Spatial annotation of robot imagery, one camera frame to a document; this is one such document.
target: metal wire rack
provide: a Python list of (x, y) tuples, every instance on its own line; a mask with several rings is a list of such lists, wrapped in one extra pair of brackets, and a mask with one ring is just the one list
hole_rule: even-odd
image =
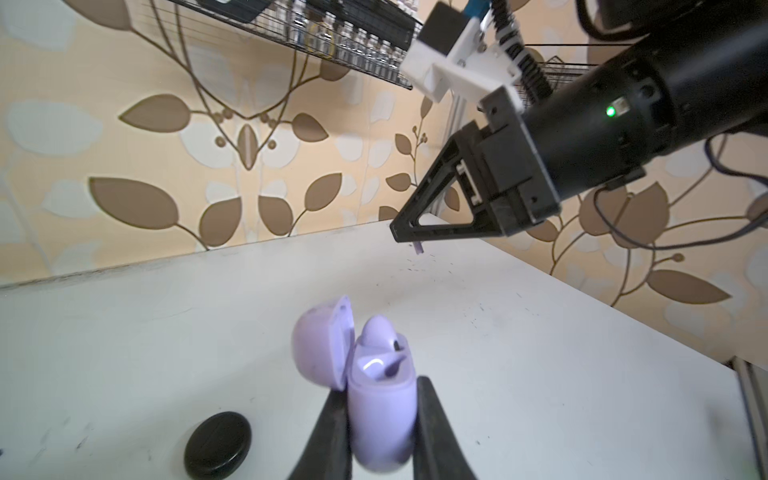
[[(559, 88), (562, 88), (564, 85), (567, 85), (576, 80), (597, 65), (590, 65), (585, 63), (566, 63), (562, 61), (560, 57), (555, 55), (549, 60), (540, 63), (539, 66), (544, 72), (544, 76), (549, 81), (549, 84), (552, 86), (552, 90), (556, 91)], [(523, 105), (526, 108), (530, 107), (533, 102), (528, 97), (528, 94), (525, 92), (523, 86), (521, 84), (517, 84), (515, 87), (520, 94), (520, 98), (523, 100)]]
[[(258, 37), (413, 89), (399, 73), (405, 57), (403, 49), (393, 47), (389, 41), (379, 42), (376, 36), (368, 36), (359, 28), (353, 29), (351, 22), (337, 22), (333, 16), (329, 17), (311, 5), (304, 7), (304, 2), (300, 3), (302, 8), (297, 8), (299, 2), (294, 0), (292, 8), (288, 8), (287, 0), (251, 0), (237, 5), (233, 5), (234, 2), (220, 4), (216, 0), (199, 0), (199, 3), (194, 0), (170, 1)], [(389, 4), (386, 0), (376, 1)], [(414, 26), (417, 32), (421, 29), (419, 22), (414, 21)]]

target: black disc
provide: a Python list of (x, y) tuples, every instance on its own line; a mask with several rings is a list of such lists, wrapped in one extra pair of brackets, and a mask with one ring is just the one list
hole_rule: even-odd
[(243, 463), (250, 424), (240, 413), (222, 412), (195, 429), (184, 450), (184, 467), (195, 479), (226, 478)]

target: wallpaper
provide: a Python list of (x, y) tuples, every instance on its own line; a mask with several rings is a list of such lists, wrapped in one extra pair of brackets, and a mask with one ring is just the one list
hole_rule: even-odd
[[(510, 5), (541, 58), (621, 49), (586, 38), (572, 0)], [(439, 152), (450, 106), (167, 0), (0, 0), (0, 62), (0, 284), (390, 219)], [(715, 146), (768, 173), (767, 139)], [(701, 144), (648, 173), (601, 198), (643, 241), (720, 235), (768, 207), (760, 185), (713, 173)], [(489, 241), (719, 361), (768, 364), (764, 229), (653, 254), (614, 238), (590, 199)], [(467, 214), (451, 188), (442, 216)]]
[(442, 142), (450, 98), (167, 0), (0, 16), (0, 283), (389, 219)]
[[(590, 45), (535, 47), (544, 58), (599, 64), (623, 48), (593, 46), (600, 42), (585, 37), (570, 1), (531, 0), (516, 16), (529, 44)], [(467, 121), (485, 124), (476, 108), (467, 112)], [(768, 138), (718, 137), (713, 149), (729, 167), (768, 174)], [(625, 188), (600, 195), (601, 210), (640, 242), (668, 245), (718, 237), (768, 208), (762, 185), (713, 171), (703, 142), (651, 161), (647, 172)], [(765, 228), (721, 245), (654, 253), (613, 235), (595, 211), (593, 195), (566, 200), (562, 215), (526, 233), (488, 242), (717, 361), (739, 355), (768, 365)], [(458, 202), (460, 211), (445, 209), (442, 217), (466, 221), (463, 195)]]

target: white table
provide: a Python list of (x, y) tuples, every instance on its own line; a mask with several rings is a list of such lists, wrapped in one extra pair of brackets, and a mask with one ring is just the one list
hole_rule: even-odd
[(480, 240), (425, 250), (375, 223), (0, 290), (0, 478), (186, 478), (221, 410), (253, 427), (231, 478), (287, 477), (327, 394), (290, 332), (344, 293), (408, 337), (479, 480), (757, 477), (731, 370)]

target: earbud case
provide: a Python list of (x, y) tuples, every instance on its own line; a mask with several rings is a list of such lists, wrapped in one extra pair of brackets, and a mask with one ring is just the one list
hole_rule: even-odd
[(408, 340), (374, 316), (355, 341), (349, 298), (313, 307), (296, 322), (293, 360), (312, 383), (347, 391), (352, 451), (374, 472), (391, 472), (413, 451), (416, 373)]

